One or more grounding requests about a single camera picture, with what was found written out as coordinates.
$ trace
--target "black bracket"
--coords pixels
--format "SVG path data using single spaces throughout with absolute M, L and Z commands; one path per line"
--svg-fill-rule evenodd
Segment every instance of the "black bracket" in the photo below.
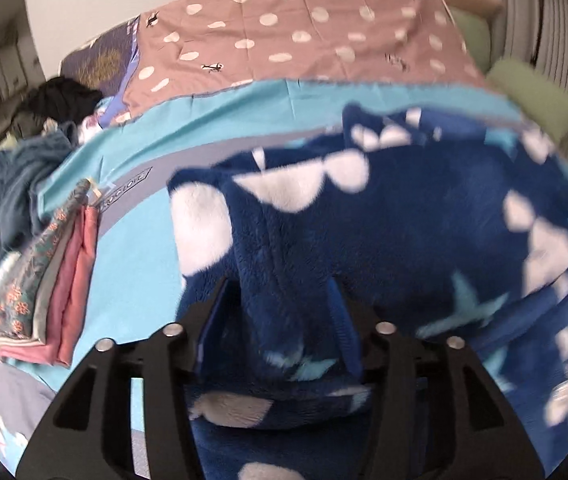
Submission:
M 375 395 L 359 479 L 544 478 L 526 431 L 463 340 L 403 336 L 340 292 L 361 342 L 361 379 Z M 208 301 L 147 340 L 98 341 L 45 413 L 16 478 L 141 478 L 133 469 L 130 379 L 143 377 L 151 478 L 203 480 L 183 386 L 197 378 L 207 344 L 219 339 L 225 314 L 239 305 L 239 285 L 221 280 Z

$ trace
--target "bed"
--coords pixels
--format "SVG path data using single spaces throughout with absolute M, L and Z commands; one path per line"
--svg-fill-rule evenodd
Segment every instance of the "bed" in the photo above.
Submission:
M 186 272 L 166 183 L 177 170 L 302 146 L 339 131 L 352 102 L 373 114 L 445 109 L 530 128 L 483 78 L 443 0 L 177 0 L 92 40 L 61 72 L 112 100 L 104 130 L 46 181 L 38 210 L 51 215 L 80 179 L 92 179 L 102 196 L 98 250 L 72 367 L 0 363 L 0 460 L 12 473 L 97 340 L 143 339 L 175 320 Z M 505 359 L 491 352 L 484 364 L 508 391 Z M 133 454 L 147 477 L 141 392 L 134 380 Z

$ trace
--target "pink folded cloth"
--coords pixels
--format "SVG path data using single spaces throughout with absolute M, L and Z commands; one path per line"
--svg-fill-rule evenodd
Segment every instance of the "pink folded cloth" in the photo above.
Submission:
M 84 209 L 80 208 L 75 217 L 73 233 L 66 245 L 64 257 L 50 296 L 46 317 L 46 344 L 0 345 L 0 358 L 11 357 L 34 364 L 54 365 L 58 357 L 62 333 L 62 316 L 68 304 L 75 277 L 77 258 L 84 241 Z
M 77 340 L 84 329 L 86 300 L 91 284 L 91 274 L 95 263 L 97 248 L 97 227 L 99 211 L 95 207 L 87 207 L 84 211 L 84 237 L 82 247 L 77 256 L 75 277 L 71 293 L 62 317 L 62 336 L 59 345 L 57 363 L 70 367 Z

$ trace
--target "metal screw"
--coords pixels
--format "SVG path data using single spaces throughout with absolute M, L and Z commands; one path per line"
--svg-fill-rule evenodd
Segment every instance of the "metal screw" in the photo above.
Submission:
M 453 335 L 446 339 L 446 344 L 454 350 L 461 350 L 466 346 L 466 341 L 464 341 L 461 337 Z
M 164 332 L 164 335 L 167 337 L 174 337 L 184 332 L 184 327 L 179 323 L 170 323 L 161 329 L 161 331 Z
M 397 327 L 388 321 L 381 321 L 377 323 L 375 330 L 382 335 L 390 335 L 397 332 Z
M 99 341 L 97 341 L 97 343 L 95 343 L 95 349 L 97 350 L 97 352 L 106 352 L 113 348 L 113 345 L 115 345 L 115 341 L 113 341 L 113 339 L 105 337 L 104 339 L 100 339 Z

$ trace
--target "navy blue patterned fabric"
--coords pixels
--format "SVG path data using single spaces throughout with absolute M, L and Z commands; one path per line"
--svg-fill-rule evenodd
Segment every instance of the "navy blue patterned fabric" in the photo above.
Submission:
M 241 285 L 189 392 L 206 477 L 353 478 L 370 392 L 335 279 L 404 334 L 465 338 L 550 472 L 568 452 L 568 175 L 554 152 L 534 124 L 349 105 L 340 134 L 175 173 L 177 320 L 222 276 Z

